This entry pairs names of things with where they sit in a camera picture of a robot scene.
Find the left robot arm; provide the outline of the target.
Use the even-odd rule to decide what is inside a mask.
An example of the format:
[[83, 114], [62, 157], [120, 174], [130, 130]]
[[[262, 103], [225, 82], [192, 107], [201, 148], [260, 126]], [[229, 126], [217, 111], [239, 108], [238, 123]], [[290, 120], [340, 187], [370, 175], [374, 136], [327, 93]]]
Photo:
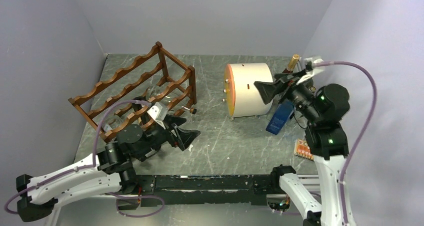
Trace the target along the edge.
[[17, 214], [23, 222], [33, 222], [60, 206], [90, 196], [134, 193], [141, 183], [132, 160], [145, 161], [164, 143], [181, 151], [187, 149], [200, 131], [182, 129], [185, 122], [185, 118], [166, 115], [164, 126], [155, 125], [146, 131], [138, 124], [130, 124], [102, 150], [77, 163], [44, 176], [17, 177]]

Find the dark red wine bottle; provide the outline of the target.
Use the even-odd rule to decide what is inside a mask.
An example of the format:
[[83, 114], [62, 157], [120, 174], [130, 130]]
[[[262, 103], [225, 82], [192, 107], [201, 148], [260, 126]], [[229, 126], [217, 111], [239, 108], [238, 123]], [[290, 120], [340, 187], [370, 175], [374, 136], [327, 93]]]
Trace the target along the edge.
[[283, 70], [282, 74], [292, 74], [299, 60], [300, 60], [300, 56], [298, 54], [294, 54], [291, 57], [289, 63], [287, 64], [287, 67]]

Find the blue square glass bottle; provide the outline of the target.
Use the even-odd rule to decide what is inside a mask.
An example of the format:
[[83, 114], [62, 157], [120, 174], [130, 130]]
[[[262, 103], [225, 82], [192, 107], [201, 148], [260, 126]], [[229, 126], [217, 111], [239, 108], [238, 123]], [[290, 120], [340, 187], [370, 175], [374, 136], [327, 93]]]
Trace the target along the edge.
[[278, 135], [284, 125], [291, 119], [293, 111], [293, 104], [288, 100], [283, 101], [271, 112], [271, 118], [265, 130], [271, 134]]

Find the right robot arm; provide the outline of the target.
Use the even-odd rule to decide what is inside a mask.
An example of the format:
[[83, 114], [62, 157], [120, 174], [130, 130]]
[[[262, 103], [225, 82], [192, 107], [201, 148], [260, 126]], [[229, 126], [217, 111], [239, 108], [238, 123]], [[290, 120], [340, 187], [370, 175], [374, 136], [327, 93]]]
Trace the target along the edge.
[[313, 197], [291, 166], [274, 167], [269, 185], [275, 193], [286, 194], [287, 204], [296, 206], [305, 226], [354, 226], [349, 194], [341, 189], [349, 148], [340, 120], [350, 109], [350, 96], [346, 88], [334, 83], [312, 93], [303, 83], [311, 76], [305, 71], [276, 74], [274, 82], [256, 81], [254, 86], [264, 103], [279, 94], [281, 101], [291, 102], [307, 119], [305, 139], [317, 168], [321, 201]]

